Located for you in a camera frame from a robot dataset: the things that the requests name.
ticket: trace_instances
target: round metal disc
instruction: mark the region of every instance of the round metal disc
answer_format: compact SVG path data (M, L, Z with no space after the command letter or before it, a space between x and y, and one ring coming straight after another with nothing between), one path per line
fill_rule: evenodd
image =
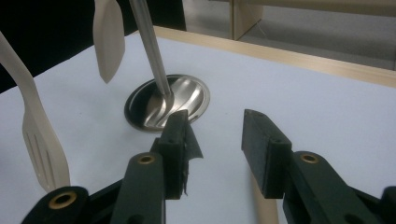
M178 110L187 109L190 122L206 111L210 93L204 82L187 75L170 75L167 80L171 94L162 95L152 79L128 98L124 108L125 117L136 129L161 132L168 117Z

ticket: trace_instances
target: metal rod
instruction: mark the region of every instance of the metal rod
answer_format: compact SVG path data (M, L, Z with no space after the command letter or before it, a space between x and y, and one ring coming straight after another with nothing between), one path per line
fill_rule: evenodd
M155 37L148 4L146 0L130 0L129 2L148 55L148 61L158 90L162 95L170 94L171 90L166 78L165 69L163 68L163 59L161 58L160 49Z

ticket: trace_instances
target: utensil handle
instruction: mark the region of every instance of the utensil handle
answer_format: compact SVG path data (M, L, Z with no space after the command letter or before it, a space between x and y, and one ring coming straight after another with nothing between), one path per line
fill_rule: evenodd
M129 2L148 55L148 61L157 87L162 95L170 94L171 90L166 78L165 69L163 68L163 59L161 58L160 49L155 37L148 4L146 0L130 0Z
M32 99L34 99L34 95L38 97L37 88L32 75L1 32L0 51L0 64L6 68L8 73L17 83L21 90L23 99L25 97L32 97Z

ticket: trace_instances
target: white table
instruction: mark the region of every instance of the white table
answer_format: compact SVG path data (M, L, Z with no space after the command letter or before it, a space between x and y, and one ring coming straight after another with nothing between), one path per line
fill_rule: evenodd
M379 197L384 187L396 185L396 89L378 84L394 86L394 72L156 31L167 74L196 76L211 91L209 108L192 124L205 158L191 161L189 196L166 202L167 223L255 222L248 164L240 149L245 108L268 115L293 150L326 158L350 186ZM262 54L268 50L277 54ZM285 53L288 59L281 56ZM267 56L281 63L262 59ZM294 65L284 64L293 57ZM354 76L375 83L349 78ZM149 79L139 35L126 37L122 64L108 84L99 77L93 48L35 78L72 185L94 193L121 179L133 155L149 151L159 135L135 130L123 116L130 93ZM18 223L46 192L22 139L24 108L17 88L0 95L0 108L0 223Z

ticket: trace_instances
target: white tabletop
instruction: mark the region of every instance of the white tabletop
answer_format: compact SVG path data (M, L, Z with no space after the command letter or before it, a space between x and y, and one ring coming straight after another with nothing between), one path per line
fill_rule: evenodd
M357 189L379 197L396 185L396 89L159 38L167 74L200 78L211 91L192 124L204 158L191 161L189 196L167 201L167 223L254 223L243 112L268 115L293 143L328 160ZM105 84L93 48L35 78L68 159L72 185L90 193L121 179L128 160L159 135L123 116L130 93L152 79L139 35L126 37L118 73ZM0 223L18 223L46 194L21 135L18 88L0 95Z

